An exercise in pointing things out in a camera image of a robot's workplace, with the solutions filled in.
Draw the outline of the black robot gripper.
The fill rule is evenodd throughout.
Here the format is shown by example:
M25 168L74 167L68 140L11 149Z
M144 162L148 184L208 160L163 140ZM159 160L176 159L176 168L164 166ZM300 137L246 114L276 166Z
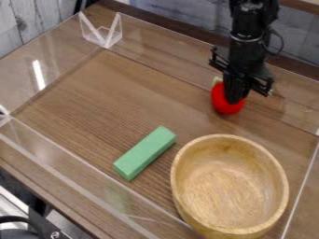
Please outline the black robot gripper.
M223 73L224 96L231 105L236 105L256 91L270 95L274 75L267 68L267 57L283 50L271 51L271 36L283 37L272 29L279 16L278 0L230 0L232 28L228 33L230 47L222 50L212 47L210 65Z

